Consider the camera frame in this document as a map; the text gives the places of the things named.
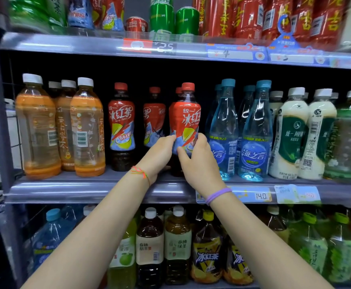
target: purple wristband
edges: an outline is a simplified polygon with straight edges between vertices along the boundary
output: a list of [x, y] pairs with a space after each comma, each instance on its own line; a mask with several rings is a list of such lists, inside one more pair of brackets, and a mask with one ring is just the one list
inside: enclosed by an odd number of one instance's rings
[[210, 206], [210, 203], [211, 203], [215, 198], [219, 197], [219, 196], [222, 195], [222, 194], [228, 193], [228, 192], [230, 192], [230, 191], [232, 191], [231, 188], [223, 188], [223, 189], [221, 189], [221, 190], [215, 192], [214, 194], [211, 194], [210, 196], [208, 196], [207, 199], [205, 200], [205, 202], [206, 202], [206, 204], [207, 204], [208, 206]]

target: orange bottle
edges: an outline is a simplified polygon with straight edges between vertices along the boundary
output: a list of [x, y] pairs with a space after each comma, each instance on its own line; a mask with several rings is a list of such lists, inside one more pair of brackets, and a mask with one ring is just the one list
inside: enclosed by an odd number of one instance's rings
[[75, 171], [70, 105], [72, 97], [76, 92], [76, 82], [62, 80], [62, 89], [60, 96], [55, 100], [59, 154], [62, 160], [62, 170]]
[[70, 110], [75, 171], [78, 176], [98, 176], [106, 167], [103, 106], [92, 79], [79, 77], [78, 86]]
[[61, 162], [55, 128], [55, 104], [42, 89], [39, 75], [23, 74], [25, 87], [16, 97], [16, 115], [24, 151], [24, 171], [30, 179], [58, 175]]

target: barcode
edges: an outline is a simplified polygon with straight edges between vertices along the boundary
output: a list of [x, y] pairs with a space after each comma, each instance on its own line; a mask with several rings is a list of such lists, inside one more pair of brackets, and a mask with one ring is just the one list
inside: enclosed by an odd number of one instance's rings
[[275, 8], [265, 13], [264, 28], [262, 29], [263, 31], [272, 28], [274, 20], [274, 10]]
[[87, 132], [77, 131], [76, 141], [78, 147], [88, 147]]
[[296, 15], [293, 15], [291, 17], [291, 26], [292, 26], [292, 33], [295, 33], [296, 32], [296, 25], [297, 25], [297, 14]]
[[234, 170], [235, 160], [236, 160], [236, 157], [229, 157], [229, 162], [227, 164], [227, 172], [231, 172]]
[[263, 23], [264, 23], [264, 6], [258, 5], [257, 25], [262, 26]]
[[308, 167], [312, 167], [312, 160], [304, 159], [303, 160], [303, 165], [304, 166], [308, 166]]
[[313, 19], [312, 27], [311, 27], [311, 37], [314, 35], [318, 35], [320, 33], [323, 20], [324, 20], [324, 15]]
[[56, 146], [57, 145], [57, 135], [56, 131], [47, 131], [48, 133], [48, 146]]
[[312, 122], [311, 124], [311, 134], [317, 134], [319, 128], [319, 122]]

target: left hand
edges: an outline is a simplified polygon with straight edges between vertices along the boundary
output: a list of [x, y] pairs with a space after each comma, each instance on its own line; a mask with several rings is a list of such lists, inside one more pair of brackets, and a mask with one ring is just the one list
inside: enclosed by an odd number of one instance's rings
[[175, 135], [159, 138], [136, 165], [146, 173], [151, 184], [157, 180], [158, 173], [169, 162], [175, 139]]

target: person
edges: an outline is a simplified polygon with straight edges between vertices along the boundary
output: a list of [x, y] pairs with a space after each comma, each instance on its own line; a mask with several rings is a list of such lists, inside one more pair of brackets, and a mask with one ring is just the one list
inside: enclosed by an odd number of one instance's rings
[[[33, 273], [22, 289], [97, 288], [147, 189], [170, 160], [174, 141], [175, 135], [160, 138]], [[177, 151], [187, 182], [205, 199], [226, 188], [203, 134], [198, 134], [191, 158], [181, 147]], [[332, 288], [233, 193], [216, 197], [211, 208], [240, 249], [262, 289]]]

